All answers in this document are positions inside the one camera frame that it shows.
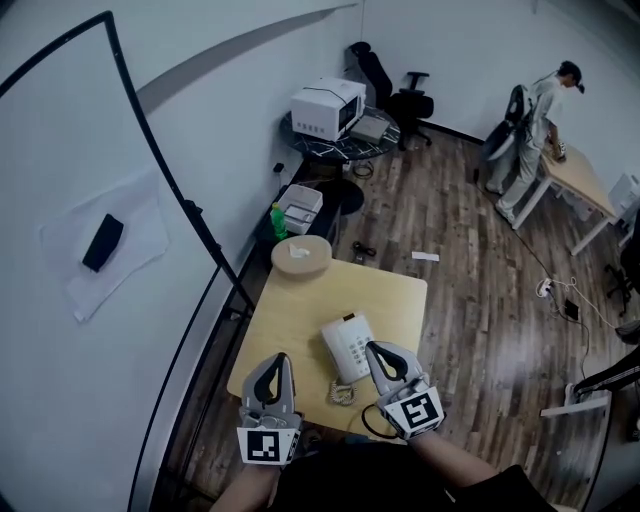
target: white tag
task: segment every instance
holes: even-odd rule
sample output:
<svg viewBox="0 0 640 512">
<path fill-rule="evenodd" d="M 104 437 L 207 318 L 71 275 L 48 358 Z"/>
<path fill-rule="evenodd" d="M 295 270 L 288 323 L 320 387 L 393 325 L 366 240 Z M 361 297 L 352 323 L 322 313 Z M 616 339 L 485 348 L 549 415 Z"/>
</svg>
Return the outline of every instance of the white tag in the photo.
<svg viewBox="0 0 640 512">
<path fill-rule="evenodd" d="M 429 254 L 427 252 L 413 251 L 411 253 L 411 257 L 414 260 L 440 261 L 440 256 L 438 256 L 437 254 Z"/>
<path fill-rule="evenodd" d="M 306 258 L 311 254 L 307 249 L 303 249 L 302 247 L 296 247 L 293 244 L 289 244 L 289 254 L 292 258 Z"/>
</svg>

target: wooden floor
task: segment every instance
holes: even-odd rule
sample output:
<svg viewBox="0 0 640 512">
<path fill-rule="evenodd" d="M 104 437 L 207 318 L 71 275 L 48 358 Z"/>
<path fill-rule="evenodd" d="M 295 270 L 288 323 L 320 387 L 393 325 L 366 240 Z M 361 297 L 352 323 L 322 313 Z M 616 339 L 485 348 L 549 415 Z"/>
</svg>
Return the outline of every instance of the wooden floor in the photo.
<svg viewBox="0 0 640 512">
<path fill-rule="evenodd" d="M 432 135 L 430 148 L 412 141 L 408 151 L 373 161 L 373 177 L 358 181 L 365 206 L 343 226 L 337 257 L 351 261 L 350 247 L 358 240 L 378 251 L 367 265 L 427 281 L 418 356 L 447 412 L 440 432 L 500 469 L 522 465 L 550 502 L 579 509 L 597 463 L 603 412 L 552 419 L 538 415 L 540 409 L 561 405 L 564 385 L 581 379 L 587 332 L 554 315 L 550 303 L 536 296 L 545 270 L 474 185 L 478 147 L 439 132 Z M 481 181 L 486 177 L 483 169 Z M 580 222 L 548 192 L 519 234 L 554 279 L 575 277 L 580 291 L 617 325 L 621 305 L 619 299 L 606 298 L 610 283 L 603 272 L 619 258 L 613 228 L 577 257 L 569 254 L 596 215 Z M 439 254 L 440 262 L 413 260 L 411 251 Z M 253 269 L 246 279 L 256 297 L 264 278 Z M 556 287 L 555 293 L 559 303 L 568 297 L 584 314 L 590 339 L 587 376 L 627 352 L 575 292 Z M 634 297 L 627 319 L 638 313 Z M 205 363 L 171 453 L 171 468 L 181 461 L 185 442 L 180 439 L 192 428 L 226 343 L 223 333 Z M 235 434 L 239 403 L 224 387 L 208 411 L 187 474 L 211 496 L 219 495 L 241 467 Z M 156 504 L 161 504 L 158 496 Z M 192 508 L 206 507 L 196 500 Z"/>
</svg>

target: microwave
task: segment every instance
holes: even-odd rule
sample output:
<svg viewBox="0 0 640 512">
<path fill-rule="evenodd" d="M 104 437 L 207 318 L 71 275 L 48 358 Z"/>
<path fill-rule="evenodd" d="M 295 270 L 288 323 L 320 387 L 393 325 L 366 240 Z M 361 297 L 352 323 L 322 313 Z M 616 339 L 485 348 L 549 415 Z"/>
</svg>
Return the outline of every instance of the microwave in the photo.
<svg viewBox="0 0 640 512">
<path fill-rule="evenodd" d="M 366 86 L 321 78 L 291 99 L 293 131 L 336 141 L 364 114 Z"/>
</svg>

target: telephone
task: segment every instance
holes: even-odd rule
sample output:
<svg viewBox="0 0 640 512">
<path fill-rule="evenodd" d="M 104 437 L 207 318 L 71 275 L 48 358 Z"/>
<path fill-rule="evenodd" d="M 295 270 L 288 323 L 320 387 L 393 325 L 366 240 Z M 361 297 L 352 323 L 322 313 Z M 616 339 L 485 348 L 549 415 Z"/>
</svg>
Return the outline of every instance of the telephone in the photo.
<svg viewBox="0 0 640 512">
<path fill-rule="evenodd" d="M 370 374 L 364 349 L 373 341 L 363 313 L 352 313 L 322 328 L 324 339 L 342 385 L 349 385 Z"/>
</svg>

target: black office chair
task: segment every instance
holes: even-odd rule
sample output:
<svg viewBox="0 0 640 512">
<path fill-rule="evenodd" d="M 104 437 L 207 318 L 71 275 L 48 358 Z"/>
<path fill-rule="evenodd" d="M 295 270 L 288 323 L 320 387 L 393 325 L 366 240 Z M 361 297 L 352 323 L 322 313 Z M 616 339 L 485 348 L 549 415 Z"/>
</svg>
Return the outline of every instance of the black office chair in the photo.
<svg viewBox="0 0 640 512">
<path fill-rule="evenodd" d="M 400 89 L 398 93 L 392 94 L 393 84 L 380 64 L 378 56 L 371 51 L 371 45 L 361 41 L 351 45 L 349 49 L 358 59 L 360 69 L 376 90 L 376 107 L 387 112 L 398 123 L 400 150 L 406 149 L 404 143 L 410 135 L 422 137 L 427 141 L 427 146 L 431 146 L 431 138 L 420 132 L 418 127 L 423 124 L 421 119 L 433 115 L 433 98 L 425 96 L 424 91 L 416 89 L 420 78 L 427 77 L 429 74 L 409 71 L 407 75 L 411 77 L 411 87 Z"/>
<path fill-rule="evenodd" d="M 622 293 L 624 305 L 622 313 L 620 313 L 622 317 L 627 312 L 627 304 L 631 300 L 631 290 L 635 289 L 640 293 L 640 210 L 636 214 L 633 236 L 620 254 L 620 265 L 622 265 L 620 270 L 614 269 L 611 265 L 607 265 L 604 269 L 611 272 L 617 282 L 617 286 L 607 292 L 607 297 L 611 298 L 617 291 Z"/>
</svg>

